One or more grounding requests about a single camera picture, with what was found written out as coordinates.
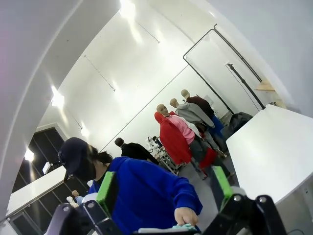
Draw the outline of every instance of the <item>gray hoodie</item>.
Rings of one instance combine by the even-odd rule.
[[[177,107],[175,113],[192,124],[204,122],[210,127],[214,126],[212,120],[196,104],[193,103],[180,104]]]

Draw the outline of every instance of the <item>bald mannequin head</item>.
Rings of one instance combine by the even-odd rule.
[[[186,89],[181,90],[180,93],[185,99],[188,99],[190,97],[190,93]]]
[[[170,105],[174,108],[177,108],[179,106],[179,103],[177,102],[177,100],[175,98],[171,99],[170,101]]]
[[[167,117],[169,116],[170,114],[168,113],[168,110],[167,108],[165,107],[164,104],[159,104],[157,107],[156,107],[156,110],[162,114],[164,117]]]

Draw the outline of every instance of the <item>person in black shirt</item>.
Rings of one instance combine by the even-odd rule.
[[[123,157],[130,157],[139,160],[149,159],[151,162],[158,165],[158,161],[139,143],[125,143],[122,138],[117,138],[114,143],[122,149]]]

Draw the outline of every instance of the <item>person with black hair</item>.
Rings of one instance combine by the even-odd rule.
[[[120,137],[118,137],[114,143],[122,149],[122,156],[138,160],[149,159],[151,162],[158,165],[158,161],[139,143],[125,143]]]
[[[202,204],[194,187],[158,165],[129,157],[113,159],[79,138],[63,143],[59,160],[66,169],[64,181],[71,174],[93,180],[89,193],[99,191],[106,172],[115,172],[119,190],[112,220],[123,234],[198,222]]]

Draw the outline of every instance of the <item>tabletop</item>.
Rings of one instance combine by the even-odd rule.
[[[296,190],[313,172],[313,118],[267,105],[226,144],[240,187],[274,203]]]

